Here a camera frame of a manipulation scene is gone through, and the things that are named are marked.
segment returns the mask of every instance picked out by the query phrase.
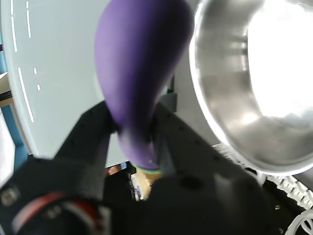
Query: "screw hole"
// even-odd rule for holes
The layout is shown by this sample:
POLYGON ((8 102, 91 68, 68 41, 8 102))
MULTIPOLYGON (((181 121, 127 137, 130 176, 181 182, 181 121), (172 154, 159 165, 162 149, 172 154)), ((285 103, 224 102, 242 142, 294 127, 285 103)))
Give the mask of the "screw hole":
POLYGON ((180 181, 180 184, 183 188, 187 190, 199 190, 203 187, 203 183, 193 176, 183 177, 180 181))

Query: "white table surface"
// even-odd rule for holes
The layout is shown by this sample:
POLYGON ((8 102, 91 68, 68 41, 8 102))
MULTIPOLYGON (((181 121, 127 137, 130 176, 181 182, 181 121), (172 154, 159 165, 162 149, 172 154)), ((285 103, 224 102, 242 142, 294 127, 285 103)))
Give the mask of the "white table surface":
MULTIPOLYGON (((188 2, 195 10, 198 0, 188 2)), ((80 115, 104 99, 94 68, 93 41, 107 3, 1 1, 10 87, 25 137, 36 156, 53 158, 80 115)), ((176 72, 175 89, 178 115, 215 144, 193 90, 187 50, 176 72)), ((125 159, 113 135, 107 166, 125 159)))

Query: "stainless steel bowl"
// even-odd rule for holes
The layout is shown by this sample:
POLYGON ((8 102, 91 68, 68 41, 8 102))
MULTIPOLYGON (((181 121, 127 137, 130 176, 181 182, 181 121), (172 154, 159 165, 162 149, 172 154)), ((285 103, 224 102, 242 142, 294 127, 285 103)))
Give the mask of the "stainless steel bowl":
POLYGON ((313 1, 204 0, 190 67, 209 125, 272 175, 313 166, 313 1))

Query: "white wall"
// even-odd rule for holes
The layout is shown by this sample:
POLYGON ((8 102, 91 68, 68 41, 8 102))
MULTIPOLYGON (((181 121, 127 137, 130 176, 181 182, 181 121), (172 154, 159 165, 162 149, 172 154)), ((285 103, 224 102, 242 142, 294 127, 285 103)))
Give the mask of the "white wall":
POLYGON ((15 145, 0 109, 0 186, 14 170, 15 145))

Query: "blue panel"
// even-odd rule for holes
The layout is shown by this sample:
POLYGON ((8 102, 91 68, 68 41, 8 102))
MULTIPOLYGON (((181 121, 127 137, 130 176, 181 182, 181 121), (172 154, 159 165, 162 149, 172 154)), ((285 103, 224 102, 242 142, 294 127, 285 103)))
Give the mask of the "blue panel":
POLYGON ((6 69, 6 64, 5 64, 5 59, 4 59, 4 52, 1 51, 0 52, 0 74, 2 74, 4 72, 8 72, 8 70, 6 69))
POLYGON ((28 152, 24 146, 19 130, 15 124, 13 113, 9 105, 1 108, 4 116, 4 120, 10 134, 12 136, 13 142, 15 144, 15 165, 14 170, 20 167, 28 158, 28 152))

